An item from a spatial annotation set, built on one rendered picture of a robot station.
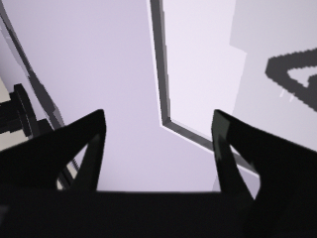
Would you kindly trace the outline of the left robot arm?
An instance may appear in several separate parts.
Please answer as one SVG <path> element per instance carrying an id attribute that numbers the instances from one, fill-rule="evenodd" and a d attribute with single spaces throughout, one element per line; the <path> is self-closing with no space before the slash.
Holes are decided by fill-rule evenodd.
<path id="1" fill-rule="evenodd" d="M 15 91 L 9 95 L 11 100 L 0 103 L 0 134 L 23 130 L 26 137 L 32 136 L 26 112 Z"/>

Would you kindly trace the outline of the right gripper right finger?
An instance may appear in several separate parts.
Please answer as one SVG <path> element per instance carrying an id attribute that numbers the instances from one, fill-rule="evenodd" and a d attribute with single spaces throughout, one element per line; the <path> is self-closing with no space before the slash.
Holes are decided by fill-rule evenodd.
<path id="1" fill-rule="evenodd" d="M 214 109 L 211 135 L 220 190 L 234 197 L 245 238 L 317 229 L 316 151 L 220 109 Z M 239 172 L 230 145 L 260 177 L 255 199 Z"/>

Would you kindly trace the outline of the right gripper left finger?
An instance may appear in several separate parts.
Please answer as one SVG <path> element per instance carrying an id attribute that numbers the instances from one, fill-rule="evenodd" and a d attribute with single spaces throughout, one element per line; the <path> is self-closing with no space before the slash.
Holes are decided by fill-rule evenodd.
<path id="1" fill-rule="evenodd" d="M 59 173 L 87 146 L 69 189 L 97 190 L 106 139 L 98 109 L 66 126 L 0 151 L 0 183 L 15 187 L 57 188 Z"/>

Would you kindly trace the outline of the white shallow rectangular tray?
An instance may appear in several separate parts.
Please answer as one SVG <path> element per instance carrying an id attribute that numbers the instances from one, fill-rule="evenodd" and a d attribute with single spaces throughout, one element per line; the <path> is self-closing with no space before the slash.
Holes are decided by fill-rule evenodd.
<path id="1" fill-rule="evenodd" d="M 317 152 L 317 0 L 147 6 L 163 129 L 213 154 L 220 109 Z"/>

